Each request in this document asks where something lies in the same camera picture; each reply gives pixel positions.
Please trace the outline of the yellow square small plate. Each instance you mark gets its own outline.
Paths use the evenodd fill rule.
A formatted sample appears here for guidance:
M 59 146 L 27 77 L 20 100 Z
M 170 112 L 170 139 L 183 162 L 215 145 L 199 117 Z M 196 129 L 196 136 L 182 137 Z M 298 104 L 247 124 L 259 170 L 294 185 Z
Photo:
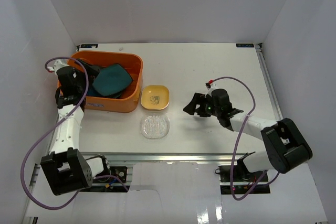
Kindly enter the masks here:
M 146 110 L 159 111 L 167 108 L 170 91 L 166 86 L 149 85 L 141 92 L 141 105 Z

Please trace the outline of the amber black-rimmed square plate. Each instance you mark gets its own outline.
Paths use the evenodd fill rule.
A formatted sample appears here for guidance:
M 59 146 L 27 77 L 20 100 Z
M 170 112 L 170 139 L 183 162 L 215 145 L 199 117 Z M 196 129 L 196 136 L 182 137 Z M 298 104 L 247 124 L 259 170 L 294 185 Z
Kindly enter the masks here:
M 78 61 L 84 66 L 84 68 L 87 71 L 88 76 L 90 77 L 97 77 L 100 71 L 104 68 L 99 65 L 92 65 L 90 63 L 87 63 L 81 59 L 78 59 Z

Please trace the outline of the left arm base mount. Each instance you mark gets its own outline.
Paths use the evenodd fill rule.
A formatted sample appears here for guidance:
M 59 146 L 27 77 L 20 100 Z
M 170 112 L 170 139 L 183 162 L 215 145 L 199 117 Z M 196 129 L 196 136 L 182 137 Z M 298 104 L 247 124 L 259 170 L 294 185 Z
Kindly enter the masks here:
M 85 161 L 91 173 L 88 175 L 88 186 L 81 191 L 97 193 L 127 193 L 129 191 L 129 186 L 126 185 L 126 166 L 110 166 L 104 155 L 86 158 Z

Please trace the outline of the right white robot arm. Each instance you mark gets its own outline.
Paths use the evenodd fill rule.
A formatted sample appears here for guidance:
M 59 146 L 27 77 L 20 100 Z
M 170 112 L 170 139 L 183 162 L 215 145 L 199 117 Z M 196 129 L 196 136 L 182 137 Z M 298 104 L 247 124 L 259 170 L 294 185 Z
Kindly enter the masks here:
M 273 169 L 285 174 L 313 157 L 312 149 L 293 120 L 274 121 L 248 115 L 233 107 L 224 89 L 195 93 L 183 111 L 203 118 L 214 116 L 222 127 L 263 142 L 263 152 L 246 154 L 237 162 L 237 175 L 245 182 L 262 170 Z

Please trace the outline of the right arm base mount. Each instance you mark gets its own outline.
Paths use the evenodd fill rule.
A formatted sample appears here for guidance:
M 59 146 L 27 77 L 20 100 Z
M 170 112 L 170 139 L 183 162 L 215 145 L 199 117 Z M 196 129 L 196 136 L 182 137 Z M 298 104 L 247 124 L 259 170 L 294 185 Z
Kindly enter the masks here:
M 243 196 L 245 193 L 247 193 L 248 190 L 251 189 L 257 182 L 257 179 L 262 175 L 262 171 L 251 173 L 243 168 L 243 165 L 239 159 L 247 155 L 248 153 L 245 155 L 238 154 L 234 161 L 233 192 L 235 193 L 236 197 Z M 216 154 L 214 155 L 213 160 L 217 162 L 217 168 L 215 169 L 214 173 L 219 176 L 221 195 L 231 195 L 230 165 L 232 162 L 232 155 Z M 250 194 L 270 194 L 271 191 L 270 186 L 267 185 L 268 182 L 268 175 L 265 175 Z

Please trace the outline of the teal square large plate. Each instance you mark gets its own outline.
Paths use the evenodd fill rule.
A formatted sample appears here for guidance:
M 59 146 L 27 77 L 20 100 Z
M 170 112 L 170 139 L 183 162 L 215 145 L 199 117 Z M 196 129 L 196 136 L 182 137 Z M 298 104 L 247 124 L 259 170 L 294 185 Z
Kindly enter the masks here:
M 103 97 L 115 95 L 126 89 L 133 79 L 118 63 L 100 70 L 92 83 L 93 89 Z

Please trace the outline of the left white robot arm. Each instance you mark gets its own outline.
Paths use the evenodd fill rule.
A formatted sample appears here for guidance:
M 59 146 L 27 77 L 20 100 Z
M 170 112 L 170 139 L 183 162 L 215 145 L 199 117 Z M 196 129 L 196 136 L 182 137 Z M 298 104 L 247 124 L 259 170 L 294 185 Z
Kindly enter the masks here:
M 48 155 L 42 157 L 41 167 L 54 195 L 90 188 L 94 178 L 104 182 L 110 178 L 111 168 L 103 155 L 85 159 L 79 150 L 81 121 L 85 114 L 88 75 L 56 59 L 52 67 L 59 81 L 55 93 L 58 125 L 55 141 Z

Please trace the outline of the clear glass round plate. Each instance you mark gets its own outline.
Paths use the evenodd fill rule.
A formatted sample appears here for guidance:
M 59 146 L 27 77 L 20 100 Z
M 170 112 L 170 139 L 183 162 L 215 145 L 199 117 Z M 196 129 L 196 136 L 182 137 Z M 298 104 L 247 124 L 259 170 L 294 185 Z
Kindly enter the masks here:
M 141 119 L 141 134 L 150 140 L 165 137 L 170 130 L 170 120 L 165 114 L 148 114 Z

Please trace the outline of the dark blue leaf plate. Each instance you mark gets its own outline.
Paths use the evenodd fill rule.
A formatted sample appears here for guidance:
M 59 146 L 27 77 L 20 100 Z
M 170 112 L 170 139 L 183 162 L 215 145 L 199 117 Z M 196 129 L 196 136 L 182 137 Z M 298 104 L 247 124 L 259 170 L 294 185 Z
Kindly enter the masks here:
M 101 97 L 101 95 L 93 87 L 89 87 L 87 91 L 87 96 L 88 97 Z

